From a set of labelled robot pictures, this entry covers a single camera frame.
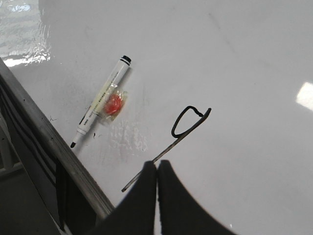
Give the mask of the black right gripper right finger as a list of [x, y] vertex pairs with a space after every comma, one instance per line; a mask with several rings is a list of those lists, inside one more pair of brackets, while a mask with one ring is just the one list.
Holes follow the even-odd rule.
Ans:
[[181, 183], [168, 160], [158, 170], [158, 200], [163, 235], [232, 235], [208, 214]]

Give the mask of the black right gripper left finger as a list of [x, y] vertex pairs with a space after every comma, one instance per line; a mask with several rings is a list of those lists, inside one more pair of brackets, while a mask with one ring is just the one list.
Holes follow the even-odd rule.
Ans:
[[152, 235], [154, 233], [157, 169], [144, 164], [135, 185], [90, 235]]

